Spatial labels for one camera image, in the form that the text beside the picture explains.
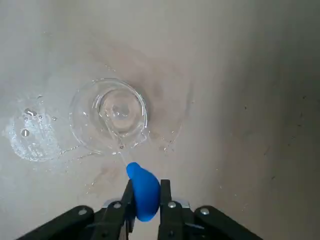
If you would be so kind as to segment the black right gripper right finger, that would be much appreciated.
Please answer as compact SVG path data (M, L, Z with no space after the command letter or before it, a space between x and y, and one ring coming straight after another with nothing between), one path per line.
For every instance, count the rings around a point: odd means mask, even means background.
M174 200L171 182L160 181L159 240L260 240L261 237L211 205L194 211L184 201Z

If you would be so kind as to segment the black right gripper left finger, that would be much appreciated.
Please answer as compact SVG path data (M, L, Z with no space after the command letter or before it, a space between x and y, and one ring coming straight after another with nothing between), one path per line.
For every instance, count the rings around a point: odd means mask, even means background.
M127 240L133 231L136 202L129 180L121 198L94 211L78 205L19 237L20 240Z

